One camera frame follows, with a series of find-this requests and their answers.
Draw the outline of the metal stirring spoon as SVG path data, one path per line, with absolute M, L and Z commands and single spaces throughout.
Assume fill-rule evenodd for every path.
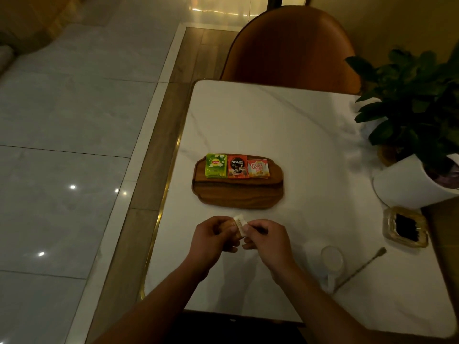
M 357 276 L 360 272 L 362 272 L 366 267 L 368 267 L 374 260 L 376 260 L 379 257 L 382 257 L 384 254 L 387 253 L 387 249 L 385 247 L 382 247 L 378 249 L 378 251 L 375 253 L 373 257 L 370 258 L 367 262 L 365 262 L 362 266 L 357 268 L 351 275 L 346 277 L 341 283 L 339 283 L 335 290 L 333 291 L 332 294 L 335 294 L 340 288 L 342 288 L 346 283 L 348 283 L 351 279 L 353 279 L 355 276 Z

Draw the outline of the wooden serving tray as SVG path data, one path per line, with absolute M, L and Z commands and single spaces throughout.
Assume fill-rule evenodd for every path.
M 196 162 L 191 189 L 199 201 L 213 206 L 247 210 L 274 207 L 284 196 L 282 168 L 267 158 L 270 178 L 206 178 L 205 157 Z

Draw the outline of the person's right hand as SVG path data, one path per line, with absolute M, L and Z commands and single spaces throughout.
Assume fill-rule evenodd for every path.
M 290 238 L 283 225 L 268 219 L 252 220 L 248 224 L 263 226 L 268 230 L 268 234 L 261 235 L 255 231 L 244 237 L 244 249 L 257 249 L 262 262 L 275 276 L 290 274 L 298 269 Z

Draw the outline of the person's left hand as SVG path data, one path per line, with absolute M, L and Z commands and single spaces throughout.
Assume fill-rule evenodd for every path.
M 236 239 L 238 228 L 231 227 L 219 231 L 218 227 L 227 221 L 229 216 L 213 216 L 196 226 L 191 247 L 185 264 L 200 276 L 204 276 L 219 260 L 222 252 L 235 253 L 240 244 Z

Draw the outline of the white mug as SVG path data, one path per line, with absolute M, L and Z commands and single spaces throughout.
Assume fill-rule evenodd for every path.
M 345 269 L 345 259 L 340 249 L 330 241 L 312 239 L 304 245 L 304 251 L 309 272 L 325 293 L 333 294 Z

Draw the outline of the white plant pot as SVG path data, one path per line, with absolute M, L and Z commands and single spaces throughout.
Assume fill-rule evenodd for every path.
M 459 186 L 448 188 L 435 182 L 416 155 L 376 173 L 372 185 L 378 198 L 388 207 L 420 209 L 459 196 Z

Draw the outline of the glass ashtray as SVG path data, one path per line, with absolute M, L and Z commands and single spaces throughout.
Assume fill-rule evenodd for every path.
M 404 246 L 427 248 L 428 227 L 427 219 L 416 211 L 398 206 L 383 211 L 383 236 Z

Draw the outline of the green potted plant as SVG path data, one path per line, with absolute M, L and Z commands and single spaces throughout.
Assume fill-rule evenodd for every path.
M 384 119 L 368 136 L 371 145 L 393 146 L 446 175 L 448 156 L 459 155 L 459 39 L 444 63 L 433 51 L 416 56 L 400 47 L 388 59 L 375 68 L 360 56 L 345 58 L 369 87 L 356 102 L 378 99 L 360 107 L 354 121 Z

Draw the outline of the red coffee packet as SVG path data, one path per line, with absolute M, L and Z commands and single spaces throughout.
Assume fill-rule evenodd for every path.
M 227 178 L 248 179 L 247 155 L 227 155 Z

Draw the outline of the person's left forearm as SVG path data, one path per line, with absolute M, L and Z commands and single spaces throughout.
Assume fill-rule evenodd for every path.
M 93 344 L 159 344 L 214 264 L 188 256 Z

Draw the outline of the green tea packet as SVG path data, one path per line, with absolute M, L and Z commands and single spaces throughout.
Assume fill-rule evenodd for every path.
M 205 159 L 206 178 L 227 178 L 227 158 L 226 154 L 207 154 Z

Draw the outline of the small white sachet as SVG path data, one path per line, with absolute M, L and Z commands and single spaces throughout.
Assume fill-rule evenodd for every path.
M 243 227 L 247 225 L 247 221 L 244 219 L 244 216 L 242 214 L 236 215 L 233 217 L 233 220 L 235 221 L 235 224 L 238 228 L 238 232 L 240 236 L 239 239 L 246 237 L 246 233 Z

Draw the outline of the yellow creamer packet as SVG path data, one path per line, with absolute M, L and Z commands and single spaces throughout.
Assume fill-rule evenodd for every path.
M 249 178 L 270 178 L 267 159 L 248 159 L 247 168 Z

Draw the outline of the person's right forearm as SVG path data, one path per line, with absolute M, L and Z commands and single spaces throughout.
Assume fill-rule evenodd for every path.
M 272 274 L 318 344 L 459 344 L 459 338 L 429 339 L 369 330 L 296 264 Z

